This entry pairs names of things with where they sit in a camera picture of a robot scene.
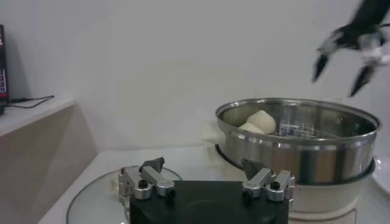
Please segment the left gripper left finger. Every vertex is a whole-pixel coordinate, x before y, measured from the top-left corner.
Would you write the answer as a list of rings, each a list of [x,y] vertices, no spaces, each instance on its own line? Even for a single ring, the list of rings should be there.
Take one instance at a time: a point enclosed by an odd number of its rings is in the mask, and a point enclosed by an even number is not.
[[[131,222],[131,199],[148,200],[153,190],[164,198],[175,196],[174,181],[161,174],[164,163],[164,157],[159,157],[145,161],[140,167],[122,167],[118,170],[118,198],[128,223]]]

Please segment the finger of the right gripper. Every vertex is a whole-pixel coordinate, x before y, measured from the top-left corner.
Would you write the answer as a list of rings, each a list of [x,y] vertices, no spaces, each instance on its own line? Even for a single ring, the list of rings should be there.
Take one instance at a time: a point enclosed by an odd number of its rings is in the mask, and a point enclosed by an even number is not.
[[[340,30],[332,32],[331,35],[326,40],[324,40],[324,42],[317,49],[319,55],[314,63],[313,76],[311,79],[313,83],[316,82],[321,76],[330,59],[330,56],[341,48],[340,39],[343,37],[343,35],[343,31]]]
[[[354,97],[371,81],[378,69],[389,64],[389,40],[385,34],[375,32],[362,35],[358,44],[363,67],[352,85],[349,97]]]

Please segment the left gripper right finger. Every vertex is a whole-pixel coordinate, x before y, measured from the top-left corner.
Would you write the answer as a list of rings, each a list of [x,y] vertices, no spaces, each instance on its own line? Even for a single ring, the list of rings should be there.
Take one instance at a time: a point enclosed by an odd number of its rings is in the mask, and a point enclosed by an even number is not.
[[[243,200],[250,205],[256,198],[266,197],[273,202],[287,200],[289,207],[294,201],[295,176],[288,170],[275,174],[265,165],[249,159],[242,159],[247,180],[243,182]]]

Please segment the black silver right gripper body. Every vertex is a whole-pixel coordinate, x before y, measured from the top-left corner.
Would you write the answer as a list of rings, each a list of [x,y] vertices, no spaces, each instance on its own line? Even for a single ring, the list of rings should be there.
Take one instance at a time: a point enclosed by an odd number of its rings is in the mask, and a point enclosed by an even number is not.
[[[370,34],[377,35],[380,46],[383,46],[387,38],[381,28],[385,26],[382,22],[388,12],[389,0],[362,0],[350,22],[333,32],[338,35],[337,48],[360,50],[359,39]]]

